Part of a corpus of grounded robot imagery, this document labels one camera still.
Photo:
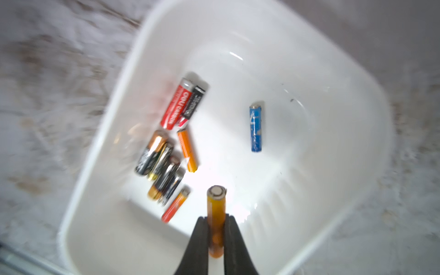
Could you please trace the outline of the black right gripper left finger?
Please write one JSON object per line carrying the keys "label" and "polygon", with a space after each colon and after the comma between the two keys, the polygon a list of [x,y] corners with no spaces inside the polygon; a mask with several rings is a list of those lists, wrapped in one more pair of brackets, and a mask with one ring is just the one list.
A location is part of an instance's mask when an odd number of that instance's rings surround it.
{"label": "black right gripper left finger", "polygon": [[209,226],[199,217],[175,275],[208,275]]}

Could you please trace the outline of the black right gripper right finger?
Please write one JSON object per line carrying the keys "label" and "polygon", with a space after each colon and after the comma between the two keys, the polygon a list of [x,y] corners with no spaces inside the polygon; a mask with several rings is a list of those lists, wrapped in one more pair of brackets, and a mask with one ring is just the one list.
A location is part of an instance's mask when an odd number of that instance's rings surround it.
{"label": "black right gripper right finger", "polygon": [[258,275],[236,219],[227,214],[224,225],[223,265],[225,275]]}

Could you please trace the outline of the orange yellow battery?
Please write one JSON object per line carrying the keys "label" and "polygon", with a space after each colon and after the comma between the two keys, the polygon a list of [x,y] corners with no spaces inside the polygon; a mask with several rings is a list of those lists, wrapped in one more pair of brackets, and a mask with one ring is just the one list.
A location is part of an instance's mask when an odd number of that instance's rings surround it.
{"label": "orange yellow battery", "polygon": [[210,232],[209,254],[217,259],[223,255],[227,189],[214,185],[207,191],[207,222]]}

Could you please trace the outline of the orange slim battery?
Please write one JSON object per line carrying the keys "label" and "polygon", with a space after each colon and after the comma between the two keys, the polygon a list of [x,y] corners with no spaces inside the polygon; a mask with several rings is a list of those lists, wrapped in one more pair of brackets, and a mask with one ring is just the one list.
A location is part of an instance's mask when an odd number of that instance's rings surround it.
{"label": "orange slim battery", "polygon": [[193,150],[189,131],[185,128],[182,128],[177,132],[177,135],[181,144],[183,156],[187,160],[187,170],[190,173],[194,173],[198,169],[198,163]]}

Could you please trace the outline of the black yellow battery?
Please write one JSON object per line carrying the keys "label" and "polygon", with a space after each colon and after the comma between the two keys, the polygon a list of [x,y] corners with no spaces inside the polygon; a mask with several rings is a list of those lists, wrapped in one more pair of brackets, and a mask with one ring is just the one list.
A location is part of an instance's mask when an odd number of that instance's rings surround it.
{"label": "black yellow battery", "polygon": [[148,174],[148,180],[151,182],[155,182],[160,174],[162,173],[162,170],[165,167],[165,164],[167,163],[168,158],[170,157],[170,155],[172,154],[174,150],[174,144],[167,142],[165,143],[165,145],[163,146],[159,157],[157,159],[157,162],[155,164],[155,166],[153,167],[153,169],[151,170],[151,172]]}

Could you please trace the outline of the black gold large battery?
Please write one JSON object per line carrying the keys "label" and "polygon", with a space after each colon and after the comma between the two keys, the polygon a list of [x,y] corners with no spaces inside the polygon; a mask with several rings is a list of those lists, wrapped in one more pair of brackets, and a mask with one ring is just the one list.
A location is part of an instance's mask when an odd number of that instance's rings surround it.
{"label": "black gold large battery", "polygon": [[168,135],[165,131],[156,130],[150,141],[148,142],[146,148],[141,154],[141,157],[135,167],[135,172],[138,175],[146,176],[150,173],[155,166],[159,153],[162,150],[162,147],[168,140]]}

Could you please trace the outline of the blue battery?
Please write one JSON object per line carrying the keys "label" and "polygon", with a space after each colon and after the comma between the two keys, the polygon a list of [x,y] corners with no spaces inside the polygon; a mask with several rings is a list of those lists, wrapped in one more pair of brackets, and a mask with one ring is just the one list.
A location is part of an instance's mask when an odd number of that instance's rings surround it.
{"label": "blue battery", "polygon": [[253,104],[249,107],[250,118],[250,138],[252,152],[261,152],[262,150],[262,108],[259,104]]}

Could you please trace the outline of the red deli battery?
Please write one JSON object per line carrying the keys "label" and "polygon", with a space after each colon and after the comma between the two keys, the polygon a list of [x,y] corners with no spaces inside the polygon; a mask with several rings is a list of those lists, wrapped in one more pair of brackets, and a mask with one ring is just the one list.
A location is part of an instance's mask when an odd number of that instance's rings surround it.
{"label": "red deli battery", "polygon": [[174,128],[192,95],[193,86],[194,85],[190,80],[186,78],[181,80],[160,122],[160,125],[164,129],[172,130]]}

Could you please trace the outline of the white plastic storage box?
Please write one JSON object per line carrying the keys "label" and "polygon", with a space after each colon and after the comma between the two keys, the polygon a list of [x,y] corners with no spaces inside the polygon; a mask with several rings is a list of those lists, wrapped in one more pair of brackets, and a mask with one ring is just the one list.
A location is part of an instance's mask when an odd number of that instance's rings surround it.
{"label": "white plastic storage box", "polygon": [[[187,77],[198,170],[169,223],[136,163]],[[261,105],[252,152],[249,107]],[[206,191],[226,187],[261,275],[289,275],[384,172],[393,123],[379,84],[277,1],[162,1],[148,15],[80,174],[58,244],[76,275],[171,275]]]}

